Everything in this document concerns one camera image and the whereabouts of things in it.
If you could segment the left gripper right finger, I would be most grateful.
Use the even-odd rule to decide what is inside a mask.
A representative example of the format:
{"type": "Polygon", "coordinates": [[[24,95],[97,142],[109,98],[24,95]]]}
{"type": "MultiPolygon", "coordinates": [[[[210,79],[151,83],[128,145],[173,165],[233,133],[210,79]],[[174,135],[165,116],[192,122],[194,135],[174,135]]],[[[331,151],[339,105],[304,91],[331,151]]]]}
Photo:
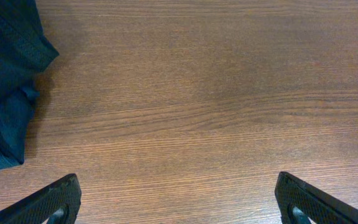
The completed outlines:
{"type": "Polygon", "coordinates": [[[279,173],[275,198],[282,223],[358,224],[358,209],[288,172],[279,173]]]}

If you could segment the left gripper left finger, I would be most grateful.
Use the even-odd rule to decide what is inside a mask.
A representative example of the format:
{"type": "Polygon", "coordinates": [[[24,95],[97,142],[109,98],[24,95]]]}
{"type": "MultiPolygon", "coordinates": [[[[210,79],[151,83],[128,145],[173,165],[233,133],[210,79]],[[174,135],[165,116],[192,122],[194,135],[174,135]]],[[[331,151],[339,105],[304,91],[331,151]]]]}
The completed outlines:
{"type": "Polygon", "coordinates": [[[0,211],[0,223],[74,224],[81,205],[76,174],[61,179],[0,211]]]}

